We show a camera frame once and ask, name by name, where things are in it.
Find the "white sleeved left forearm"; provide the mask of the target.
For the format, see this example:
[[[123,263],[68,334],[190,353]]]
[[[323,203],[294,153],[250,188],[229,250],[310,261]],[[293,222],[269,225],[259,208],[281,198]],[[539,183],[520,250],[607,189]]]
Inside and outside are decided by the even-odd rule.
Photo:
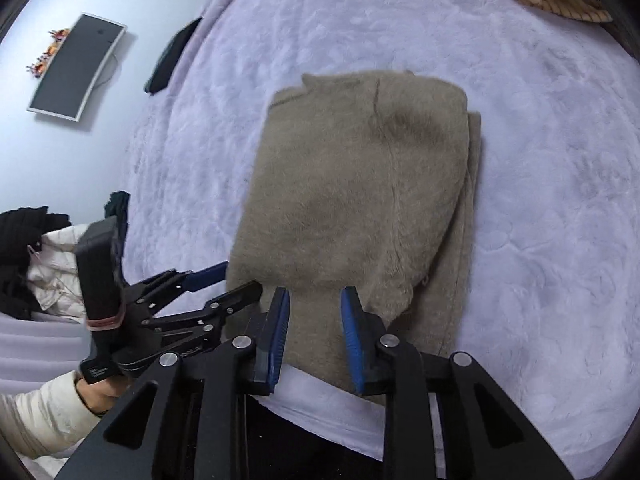
[[[1,433],[28,458],[52,456],[87,437],[99,423],[76,390],[79,376],[68,372],[39,389],[1,395]]]

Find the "person's left hand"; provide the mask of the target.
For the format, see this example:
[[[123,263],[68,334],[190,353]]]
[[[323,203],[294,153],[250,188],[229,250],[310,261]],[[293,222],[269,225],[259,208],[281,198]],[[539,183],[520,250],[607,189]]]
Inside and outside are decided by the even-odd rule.
[[[81,377],[75,388],[86,408],[96,416],[102,416],[116,404],[130,385],[131,380],[122,376],[112,376],[93,384]]]

